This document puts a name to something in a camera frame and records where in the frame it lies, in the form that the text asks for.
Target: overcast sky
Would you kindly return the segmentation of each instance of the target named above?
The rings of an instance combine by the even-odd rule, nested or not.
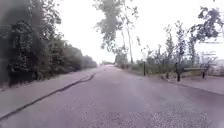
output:
[[[102,36],[93,27],[103,18],[103,13],[96,11],[93,0],[64,0],[61,2],[59,12],[62,24],[59,31],[65,35],[73,46],[80,48],[84,55],[91,56],[100,63],[102,60],[114,61],[114,55],[100,49]],[[149,45],[155,49],[158,44],[165,44],[165,32],[168,24],[173,25],[177,20],[188,28],[198,22],[197,15],[200,6],[224,7],[224,0],[135,0],[138,6],[139,19],[136,22],[136,30],[132,32],[133,38],[139,36],[142,46]],[[134,59],[140,59],[140,48],[134,46]],[[216,51],[220,58],[224,58],[222,45],[197,45],[197,51]]]

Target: road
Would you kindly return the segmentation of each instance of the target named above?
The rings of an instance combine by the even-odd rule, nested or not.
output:
[[[223,128],[224,95],[113,66],[0,122],[1,128]]]

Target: road crack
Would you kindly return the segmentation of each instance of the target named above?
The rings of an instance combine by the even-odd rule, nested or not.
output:
[[[46,98],[48,98],[48,97],[50,97],[50,96],[52,96],[52,95],[54,95],[54,94],[56,94],[56,93],[64,92],[64,91],[66,91],[67,89],[69,89],[69,88],[71,88],[71,87],[73,87],[73,86],[75,86],[75,85],[78,85],[78,84],[80,84],[80,83],[88,82],[88,81],[92,80],[92,79],[95,77],[96,74],[97,74],[97,73],[93,73],[91,76],[88,76],[89,78],[88,78],[88,77],[81,78],[80,80],[78,80],[78,81],[76,81],[76,82],[74,82],[74,83],[72,83],[72,84],[69,84],[69,85],[67,85],[67,86],[65,86],[65,87],[63,87],[63,88],[60,88],[60,89],[58,89],[58,90],[55,90],[55,91],[53,91],[53,92],[51,92],[51,93],[49,93],[49,94],[47,94],[47,95],[44,95],[44,96],[42,96],[42,97],[40,97],[40,98],[38,98],[38,99],[36,99],[36,100],[34,100],[34,101],[32,101],[32,102],[30,102],[30,103],[24,105],[24,106],[22,106],[22,107],[19,107],[19,108],[15,109],[15,110],[13,110],[13,111],[11,111],[11,112],[5,114],[4,116],[0,117],[0,121],[8,119],[9,117],[11,117],[11,116],[13,116],[13,115],[19,113],[19,112],[22,111],[23,109],[28,108],[28,107],[34,105],[35,103],[37,103],[37,102],[39,102],[39,101],[41,101],[41,100],[44,100],[44,99],[46,99]]]

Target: sidewalk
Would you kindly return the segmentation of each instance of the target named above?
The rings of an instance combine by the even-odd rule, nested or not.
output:
[[[0,118],[38,98],[104,70],[99,67],[0,92]]]
[[[201,77],[192,77],[182,78],[180,82],[177,82],[176,79],[168,81],[224,95],[224,77],[206,76],[205,79]]]

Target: curb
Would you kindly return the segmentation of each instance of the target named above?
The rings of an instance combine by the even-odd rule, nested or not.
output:
[[[196,88],[196,87],[193,87],[193,86],[190,86],[190,85],[186,85],[186,84],[172,82],[172,81],[169,81],[168,79],[162,79],[162,80],[164,80],[164,81],[166,81],[166,82],[168,82],[170,84],[173,84],[173,85],[179,85],[179,86],[183,86],[183,87],[194,88],[194,89],[197,89],[197,90],[200,90],[200,91],[205,91],[205,92],[208,92],[208,93],[224,96],[224,94],[219,93],[219,92],[213,92],[213,91],[210,91],[210,90],[206,90],[206,89],[202,89],[202,88]]]

